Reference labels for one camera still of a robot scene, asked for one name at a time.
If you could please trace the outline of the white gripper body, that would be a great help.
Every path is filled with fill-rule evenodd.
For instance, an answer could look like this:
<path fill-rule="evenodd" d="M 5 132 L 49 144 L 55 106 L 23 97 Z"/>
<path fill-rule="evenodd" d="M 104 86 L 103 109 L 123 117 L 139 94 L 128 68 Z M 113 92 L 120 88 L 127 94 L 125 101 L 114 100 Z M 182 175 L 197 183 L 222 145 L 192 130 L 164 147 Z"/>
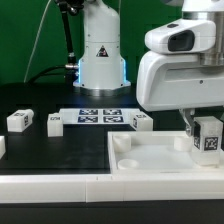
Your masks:
<path fill-rule="evenodd" d="M 147 111 L 224 105 L 224 66 L 207 66 L 201 55 L 216 43 L 209 20 L 179 19 L 145 35 L 149 51 L 138 70 L 136 98 Z"/>

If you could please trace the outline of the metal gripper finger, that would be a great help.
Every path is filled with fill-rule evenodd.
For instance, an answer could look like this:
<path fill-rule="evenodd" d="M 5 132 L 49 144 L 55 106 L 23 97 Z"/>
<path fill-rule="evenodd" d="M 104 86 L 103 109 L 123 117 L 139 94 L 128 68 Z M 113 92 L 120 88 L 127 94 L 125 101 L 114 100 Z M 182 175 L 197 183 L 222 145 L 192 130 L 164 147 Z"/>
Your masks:
<path fill-rule="evenodd" d="M 188 108 L 188 109 L 180 109 L 179 110 L 185 124 L 185 131 L 188 136 L 193 136 L 194 135 L 194 120 L 193 116 L 195 114 L 195 110 Z"/>

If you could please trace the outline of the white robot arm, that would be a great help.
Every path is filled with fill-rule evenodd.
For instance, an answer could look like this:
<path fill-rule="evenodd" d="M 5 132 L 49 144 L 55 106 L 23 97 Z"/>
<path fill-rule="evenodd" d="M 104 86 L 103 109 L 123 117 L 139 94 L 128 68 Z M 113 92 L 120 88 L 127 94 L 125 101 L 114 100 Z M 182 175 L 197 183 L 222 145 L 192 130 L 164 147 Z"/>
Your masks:
<path fill-rule="evenodd" d="M 147 111 L 178 110 L 193 134 L 196 108 L 224 106 L 224 0 L 161 0 L 182 17 L 145 35 L 136 86 Z M 130 83 L 119 50 L 119 16 L 102 0 L 87 0 L 84 55 L 74 85 L 95 96 Z"/>

